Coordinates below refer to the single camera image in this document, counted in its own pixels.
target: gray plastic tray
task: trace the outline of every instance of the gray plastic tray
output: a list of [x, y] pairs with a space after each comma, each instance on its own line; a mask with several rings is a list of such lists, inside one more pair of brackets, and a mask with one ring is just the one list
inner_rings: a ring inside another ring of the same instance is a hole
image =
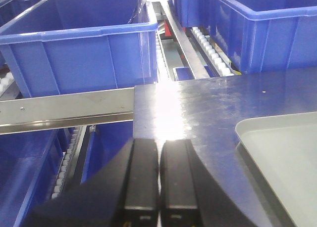
[[235, 130], [294, 224], [317, 226], [317, 112], [246, 119]]

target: metal surface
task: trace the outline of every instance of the metal surface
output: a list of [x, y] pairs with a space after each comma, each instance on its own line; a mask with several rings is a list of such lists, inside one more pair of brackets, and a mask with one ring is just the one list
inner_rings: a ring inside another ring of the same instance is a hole
[[190, 41], [188, 40], [183, 28], [177, 20], [175, 20], [174, 13], [170, 10], [169, 4], [166, 1], [161, 2], [162, 8], [166, 14], [167, 23], [171, 30], [171, 33], [175, 37], [180, 53], [183, 55], [182, 61], [184, 66], [191, 69], [195, 79], [209, 78], [209, 75], [204, 68], [203, 64], [200, 62], [195, 50], [193, 49]]
[[134, 89], [0, 101], [0, 134], [133, 120]]
[[183, 62], [177, 51], [177, 43], [173, 39], [162, 40], [166, 61], [168, 64], [169, 75], [172, 81], [175, 81], [173, 68], [183, 67]]
[[152, 2], [152, 4], [153, 4], [153, 8], [154, 8], [154, 12], [155, 12], [155, 15], [157, 17], [157, 20], [164, 20], [165, 13], [162, 10], [160, 3], [159, 2]]
[[238, 156], [244, 119], [317, 110], [317, 69], [267, 72], [135, 87], [134, 138], [192, 140], [211, 175], [259, 227], [282, 227]]
[[6, 91], [0, 96], [0, 101], [13, 100], [20, 95], [20, 89], [15, 81], [6, 89]]

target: stainless steel bar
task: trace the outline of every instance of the stainless steel bar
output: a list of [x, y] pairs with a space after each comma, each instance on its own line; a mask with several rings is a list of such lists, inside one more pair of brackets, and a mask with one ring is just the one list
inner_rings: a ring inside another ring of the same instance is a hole
[[0, 101], [0, 134], [133, 120], [134, 88]]
[[160, 3], [159, 2], [152, 2], [152, 4], [153, 4], [153, 8], [154, 8], [154, 12], [155, 12], [155, 15], [157, 17], [157, 20], [164, 20], [165, 13], [163, 12]]
[[20, 94], [20, 89], [15, 81], [0, 96], [0, 101], [16, 99]]
[[206, 69], [188, 40], [182, 26], [175, 20], [175, 15], [170, 10], [168, 2], [161, 1], [160, 3], [166, 14], [167, 23], [178, 43], [179, 50], [184, 55], [184, 57], [181, 58], [184, 66], [188, 66], [191, 69], [195, 79], [209, 78]]

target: stainless steel table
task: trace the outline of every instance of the stainless steel table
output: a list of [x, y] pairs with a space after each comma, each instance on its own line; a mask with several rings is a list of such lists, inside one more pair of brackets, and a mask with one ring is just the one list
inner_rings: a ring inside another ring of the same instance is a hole
[[260, 227], [285, 226], [248, 175], [235, 125], [247, 118], [317, 110], [317, 69], [135, 87], [134, 138], [189, 138], [211, 175]]

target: metal rail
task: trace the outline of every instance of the metal rail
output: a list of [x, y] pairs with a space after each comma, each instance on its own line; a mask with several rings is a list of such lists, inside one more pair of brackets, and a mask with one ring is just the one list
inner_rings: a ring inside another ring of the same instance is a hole
[[184, 66], [189, 67], [195, 79], [210, 78], [203, 64], [200, 62], [193, 46], [188, 40], [182, 26], [175, 20], [174, 13], [170, 10], [169, 4], [166, 1], [160, 2], [166, 14], [169, 28], [178, 43], [178, 49], [184, 56], [181, 57]]
[[0, 101], [0, 134], [133, 120], [134, 88]]
[[59, 172], [52, 193], [52, 199], [58, 197], [63, 192], [64, 187], [69, 186], [73, 179], [86, 129], [87, 126], [74, 128], [68, 149], [60, 164]]
[[20, 89], [15, 81], [12, 82], [10, 86], [4, 91], [0, 96], [0, 101], [13, 100], [20, 96]]
[[155, 41], [158, 64], [158, 82], [171, 81], [163, 45], [159, 38], [158, 32], [155, 33]]

